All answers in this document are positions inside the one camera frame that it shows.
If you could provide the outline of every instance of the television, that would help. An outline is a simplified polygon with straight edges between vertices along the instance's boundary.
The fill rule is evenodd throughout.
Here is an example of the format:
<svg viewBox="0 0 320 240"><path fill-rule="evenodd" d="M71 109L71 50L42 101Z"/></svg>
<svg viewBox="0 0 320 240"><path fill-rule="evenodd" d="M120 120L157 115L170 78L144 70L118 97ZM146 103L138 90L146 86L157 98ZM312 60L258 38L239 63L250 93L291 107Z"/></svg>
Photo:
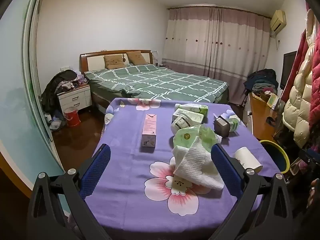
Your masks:
<svg viewBox="0 0 320 240"><path fill-rule="evenodd" d="M289 52L283 55L282 75L280 82L280 89L284 89L290 76L294 59L296 58L297 51Z"/></svg>

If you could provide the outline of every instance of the green plaid bedspread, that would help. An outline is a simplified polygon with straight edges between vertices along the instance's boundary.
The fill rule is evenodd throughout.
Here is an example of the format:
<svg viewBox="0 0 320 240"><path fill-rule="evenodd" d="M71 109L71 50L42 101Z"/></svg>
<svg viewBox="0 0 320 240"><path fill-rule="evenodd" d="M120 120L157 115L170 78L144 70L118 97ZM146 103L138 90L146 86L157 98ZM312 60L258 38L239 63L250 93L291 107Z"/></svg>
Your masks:
<svg viewBox="0 0 320 240"><path fill-rule="evenodd" d="M168 99L194 102L214 102L228 84L204 76L177 73L154 65L85 72L89 84L121 93L127 98Z"/></svg>

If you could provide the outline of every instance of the pink box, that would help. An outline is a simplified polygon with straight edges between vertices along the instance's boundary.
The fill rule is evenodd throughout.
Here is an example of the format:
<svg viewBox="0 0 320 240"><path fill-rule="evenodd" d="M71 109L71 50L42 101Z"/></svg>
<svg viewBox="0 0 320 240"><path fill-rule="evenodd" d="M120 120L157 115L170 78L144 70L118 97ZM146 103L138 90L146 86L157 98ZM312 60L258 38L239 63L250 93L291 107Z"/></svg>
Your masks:
<svg viewBox="0 0 320 240"><path fill-rule="evenodd" d="M146 114L142 130L141 145L144 147L156 146L156 127L157 127L157 115Z"/></svg>

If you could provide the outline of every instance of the frosted glass panel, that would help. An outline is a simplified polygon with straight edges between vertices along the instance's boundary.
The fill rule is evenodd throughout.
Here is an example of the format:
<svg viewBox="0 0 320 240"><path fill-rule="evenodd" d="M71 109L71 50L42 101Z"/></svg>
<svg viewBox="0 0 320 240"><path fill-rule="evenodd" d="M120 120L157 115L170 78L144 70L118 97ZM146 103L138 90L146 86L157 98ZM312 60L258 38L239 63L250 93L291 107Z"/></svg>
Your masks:
<svg viewBox="0 0 320 240"><path fill-rule="evenodd" d="M28 3L13 0L0 20L0 140L10 159L33 184L42 171L49 176L63 171L36 126L23 81L22 32Z"/></svg>

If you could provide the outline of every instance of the person's hand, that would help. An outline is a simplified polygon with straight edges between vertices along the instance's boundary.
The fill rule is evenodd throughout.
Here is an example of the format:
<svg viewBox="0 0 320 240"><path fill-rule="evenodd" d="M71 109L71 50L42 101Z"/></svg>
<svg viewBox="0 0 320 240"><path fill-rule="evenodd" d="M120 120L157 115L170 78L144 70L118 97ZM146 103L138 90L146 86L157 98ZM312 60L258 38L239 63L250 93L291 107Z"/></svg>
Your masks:
<svg viewBox="0 0 320 240"><path fill-rule="evenodd" d="M317 184L317 181L318 179L315 179L313 182L311 182L310 196L308 198L307 208L310 207L313 202L313 197L315 195L315 186Z"/></svg>

